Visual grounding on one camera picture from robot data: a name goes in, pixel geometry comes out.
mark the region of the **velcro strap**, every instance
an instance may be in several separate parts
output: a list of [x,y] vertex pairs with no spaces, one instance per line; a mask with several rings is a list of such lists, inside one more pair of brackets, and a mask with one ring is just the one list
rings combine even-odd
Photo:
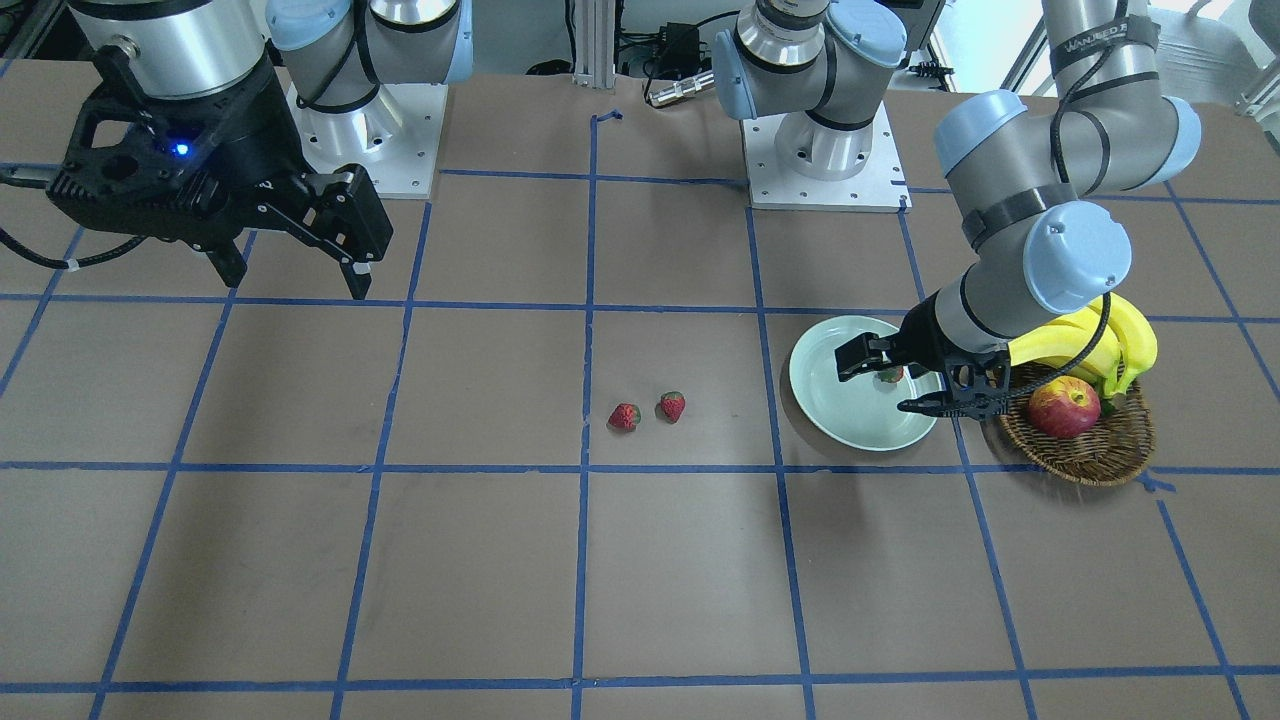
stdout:
[[964,231],[969,246],[978,252],[982,243],[997,232],[1071,200],[1076,200],[1076,195],[1070,184],[1042,184],[1010,195],[986,210],[970,211],[965,215],[960,229]]
[[1080,58],[1088,58],[1112,45],[1134,42],[1155,50],[1160,45],[1160,26],[1146,15],[1128,15],[1087,29],[1055,47],[1048,56],[1050,67],[1056,76]]

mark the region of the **wicker basket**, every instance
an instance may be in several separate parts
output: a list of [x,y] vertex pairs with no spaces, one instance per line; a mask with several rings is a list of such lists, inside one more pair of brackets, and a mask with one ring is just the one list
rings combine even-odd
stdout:
[[[1014,368],[1011,386],[1018,388],[1037,382],[1053,369],[1027,363]],[[1009,414],[1000,416],[1000,425],[1033,462],[1050,473],[1085,486],[1119,486],[1137,478],[1156,450],[1156,433],[1151,410],[1137,382],[1129,392],[1112,400],[1115,411],[1103,416],[1083,434],[1064,439],[1050,437],[1027,418],[1029,395],[1009,402]]]

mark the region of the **metal connector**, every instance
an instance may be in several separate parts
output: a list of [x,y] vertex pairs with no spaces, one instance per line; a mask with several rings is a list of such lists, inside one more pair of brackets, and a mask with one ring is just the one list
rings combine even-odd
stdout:
[[698,73],[696,76],[677,81],[675,85],[662,90],[650,91],[649,104],[654,108],[666,108],[667,105],[675,105],[681,100],[692,97],[694,95],[713,87],[716,87],[716,73],[713,70],[705,70]]

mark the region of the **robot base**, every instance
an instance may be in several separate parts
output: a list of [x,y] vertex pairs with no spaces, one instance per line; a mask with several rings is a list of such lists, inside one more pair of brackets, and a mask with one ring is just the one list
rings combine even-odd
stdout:
[[905,204],[906,176],[897,156],[884,105],[872,123],[874,145],[861,172],[845,181],[819,181],[790,169],[774,149],[774,136],[785,115],[742,120],[746,177],[751,182],[751,206],[764,210],[837,210],[851,213],[897,213]]
[[302,154],[317,172],[360,163],[380,197],[429,200],[448,94],[447,85],[384,85],[365,108],[325,115],[300,110],[291,86],[289,106]]

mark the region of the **light blue joint cap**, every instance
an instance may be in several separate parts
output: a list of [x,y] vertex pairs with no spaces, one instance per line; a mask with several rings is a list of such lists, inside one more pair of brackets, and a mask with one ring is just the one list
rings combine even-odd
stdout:
[[896,68],[906,54],[902,20],[874,0],[831,0],[827,23],[845,46],[882,68]]
[[1151,176],[1151,179],[1138,187],[1147,187],[1148,184],[1165,182],[1166,179],[1185,170],[1187,165],[1190,165],[1192,160],[1196,159],[1196,152],[1199,150],[1199,115],[1197,115],[1190,104],[1181,97],[1171,97],[1166,95],[1165,100],[1169,100],[1169,104],[1178,111],[1178,137],[1174,138],[1174,149],[1169,151],[1169,158],[1165,159],[1165,164],[1156,170],[1156,174]]
[[351,0],[269,0],[266,27],[271,42],[284,53],[311,45],[351,10]]
[[983,92],[956,105],[933,131],[933,149],[943,177],[1005,123],[1025,111],[1027,105],[1007,90]]
[[1023,249],[1027,288],[1057,315],[1075,313],[1114,290],[1132,263],[1124,225],[1087,200],[1050,208],[1027,233]]
[[722,29],[716,33],[712,45],[712,70],[716,72],[716,96],[719,97],[724,114],[735,120],[754,120],[755,100],[746,82],[746,67],[733,46],[733,36]]
[[444,76],[444,83],[463,82],[475,70],[475,45],[471,40],[471,0],[460,0],[458,8],[458,38],[453,44],[453,59],[449,60],[449,72]]

